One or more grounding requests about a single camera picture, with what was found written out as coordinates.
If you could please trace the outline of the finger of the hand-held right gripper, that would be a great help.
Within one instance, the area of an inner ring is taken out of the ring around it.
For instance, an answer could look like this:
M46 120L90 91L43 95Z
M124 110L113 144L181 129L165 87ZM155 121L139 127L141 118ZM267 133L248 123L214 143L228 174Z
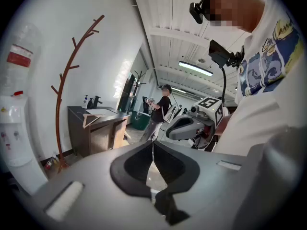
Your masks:
M209 135L206 132L212 132L213 121L209 118L199 119L189 115L180 115L175 117L166 129L166 136L171 140L188 140L203 137L206 139Z

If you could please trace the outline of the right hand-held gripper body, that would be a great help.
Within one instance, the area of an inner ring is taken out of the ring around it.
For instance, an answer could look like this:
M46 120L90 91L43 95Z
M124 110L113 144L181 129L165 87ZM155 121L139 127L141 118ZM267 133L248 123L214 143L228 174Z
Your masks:
M206 97L196 102L190 109L189 115L198 120L203 127L196 130L196 137L191 140L196 149L205 149L211 143L216 129L223 118L223 103L220 99Z

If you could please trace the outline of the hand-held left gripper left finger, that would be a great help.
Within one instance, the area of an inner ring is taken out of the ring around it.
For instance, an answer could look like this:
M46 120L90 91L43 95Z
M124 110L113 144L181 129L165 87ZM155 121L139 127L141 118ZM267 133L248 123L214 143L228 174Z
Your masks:
M127 195L151 198L151 188L146 181L152 162L153 143L147 141L115 158L110 165L110 176Z

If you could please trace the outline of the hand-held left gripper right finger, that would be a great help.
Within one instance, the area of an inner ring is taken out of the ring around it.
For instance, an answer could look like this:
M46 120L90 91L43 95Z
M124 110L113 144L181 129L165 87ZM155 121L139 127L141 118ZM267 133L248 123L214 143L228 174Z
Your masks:
M200 167L192 158L155 141L153 143L153 161L167 184L155 196L155 208L169 225L178 224L189 215L176 206L174 195L187 192L197 181Z

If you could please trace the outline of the wooden hanger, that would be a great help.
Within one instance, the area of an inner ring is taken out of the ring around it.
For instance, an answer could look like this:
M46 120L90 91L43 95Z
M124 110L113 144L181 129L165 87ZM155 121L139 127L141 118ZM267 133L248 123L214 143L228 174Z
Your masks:
M86 129L92 123L105 116L106 116L105 114L100 114L100 115L83 114L83 129Z

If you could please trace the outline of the brown branch coat rack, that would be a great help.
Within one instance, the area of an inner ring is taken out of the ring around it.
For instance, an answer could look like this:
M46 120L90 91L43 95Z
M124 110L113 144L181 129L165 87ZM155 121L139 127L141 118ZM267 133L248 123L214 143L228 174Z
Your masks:
M62 152L62 146L61 146L61 140L60 140L60 106L62 103L62 93L65 85L65 80L66 77L69 73L69 70L71 69L76 69L79 68L79 65L72 65L75 56L77 55L79 49L81 48L82 44L84 41L94 35L99 33L98 30L95 29L95 27L104 19L104 15L101 15L97 19L93 19L93 24L89 27L89 29L84 33L84 35L81 37L79 42L77 43L75 38L72 38L73 46L74 49L72 51L72 54L66 64L66 67L64 69L63 73L59 74L60 78L60 84L59 84L59 89L57 90L53 85L51 85L51 89L55 92L57 95L57 101L56 101L56 111L55 111L55 130L56 130L56 140L57 140L57 146L58 146L58 151L59 151L59 168L58 168L58 173L60 173L63 169L66 169L69 167L69 165L66 163L63 152Z

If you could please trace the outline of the person's right forearm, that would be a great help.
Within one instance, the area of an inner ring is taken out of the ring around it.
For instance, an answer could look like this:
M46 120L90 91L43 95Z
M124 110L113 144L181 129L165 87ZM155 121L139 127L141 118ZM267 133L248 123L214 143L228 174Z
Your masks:
M224 116L221 120L221 122L219 123L219 125L217 126L216 130L215 130L215 135L217 136L221 136L223 134L223 132L225 131L227 124L229 122L229 120L231 119L231 117L233 116L234 113Z

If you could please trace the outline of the long ceiling light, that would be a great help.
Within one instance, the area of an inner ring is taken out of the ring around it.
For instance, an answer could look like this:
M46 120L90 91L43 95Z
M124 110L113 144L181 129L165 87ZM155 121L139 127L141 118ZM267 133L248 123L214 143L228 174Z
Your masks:
M213 73L208 71L208 70L202 69L202 68L200 68L196 65L192 65L192 64L189 64L189 63L184 62L184 61L179 61L178 65L181 66L181 67L188 68L190 70L202 73L202 74L209 76L209 77L211 77L213 75Z

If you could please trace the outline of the green bin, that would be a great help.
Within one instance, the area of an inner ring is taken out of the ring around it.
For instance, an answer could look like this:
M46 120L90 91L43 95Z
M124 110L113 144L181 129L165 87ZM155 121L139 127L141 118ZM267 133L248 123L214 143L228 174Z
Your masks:
M150 121L151 116L143 112L132 111L131 123L136 130L144 131Z

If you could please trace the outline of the dark vanity cabinet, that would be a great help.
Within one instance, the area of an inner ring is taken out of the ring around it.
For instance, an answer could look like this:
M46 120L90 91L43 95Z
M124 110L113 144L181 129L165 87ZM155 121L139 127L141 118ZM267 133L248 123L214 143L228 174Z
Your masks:
M117 113L98 119L83 129L83 114L89 114L80 106L68 106L68 129L74 154L87 157L122 146L129 115L112 107L98 107Z

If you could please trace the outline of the person's white printed shirt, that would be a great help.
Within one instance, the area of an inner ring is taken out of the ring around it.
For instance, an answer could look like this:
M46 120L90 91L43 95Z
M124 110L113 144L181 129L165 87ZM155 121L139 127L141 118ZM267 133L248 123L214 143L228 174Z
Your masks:
M307 45L280 0L266 0L255 30L244 42L237 69L237 109L215 153L247 156L290 126L307 125Z

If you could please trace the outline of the black coat stand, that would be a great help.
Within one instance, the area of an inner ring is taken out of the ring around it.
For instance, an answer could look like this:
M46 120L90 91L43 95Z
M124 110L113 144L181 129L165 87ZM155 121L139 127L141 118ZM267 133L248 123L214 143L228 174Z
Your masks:
M137 71L134 71L137 75L137 78L134 79L133 81L133 87L134 87L134 90L133 90L133 93L132 93L132 96L130 97L130 104L127 108L127 114L130 113L130 111L134 108L134 104L136 102L136 95L137 95L137 90L138 88L145 84L145 83L142 83L141 82L141 78L145 75L145 73L143 73L142 71L140 72L140 74L137 72Z

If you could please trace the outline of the white sink basin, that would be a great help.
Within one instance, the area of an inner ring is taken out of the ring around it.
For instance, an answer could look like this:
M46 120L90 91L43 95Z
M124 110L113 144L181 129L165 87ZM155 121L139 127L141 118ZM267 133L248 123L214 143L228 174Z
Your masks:
M95 115L95 116L113 116L113 115L117 115L116 112L108 110L108 109L86 109L86 111L91 114L91 115Z

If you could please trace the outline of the dark framed glass partition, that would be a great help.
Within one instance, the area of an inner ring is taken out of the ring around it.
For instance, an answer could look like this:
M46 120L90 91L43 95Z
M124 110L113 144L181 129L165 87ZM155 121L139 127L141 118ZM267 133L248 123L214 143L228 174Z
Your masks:
M135 77L131 72L129 72L118 104L118 110L121 112L127 111L127 104L134 82Z

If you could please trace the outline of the white water dispenser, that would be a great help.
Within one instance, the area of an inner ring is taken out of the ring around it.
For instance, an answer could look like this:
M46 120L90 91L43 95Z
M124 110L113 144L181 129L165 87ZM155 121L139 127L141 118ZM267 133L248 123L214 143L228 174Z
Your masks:
M48 181L32 143L26 97L0 96L0 155L29 195Z

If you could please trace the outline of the clear water jug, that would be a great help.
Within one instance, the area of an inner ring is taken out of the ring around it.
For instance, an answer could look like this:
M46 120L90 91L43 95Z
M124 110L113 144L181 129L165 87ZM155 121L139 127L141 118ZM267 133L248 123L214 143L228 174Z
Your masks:
M41 33L32 23L22 22L8 33L0 57L0 95L13 96L26 91L40 42Z

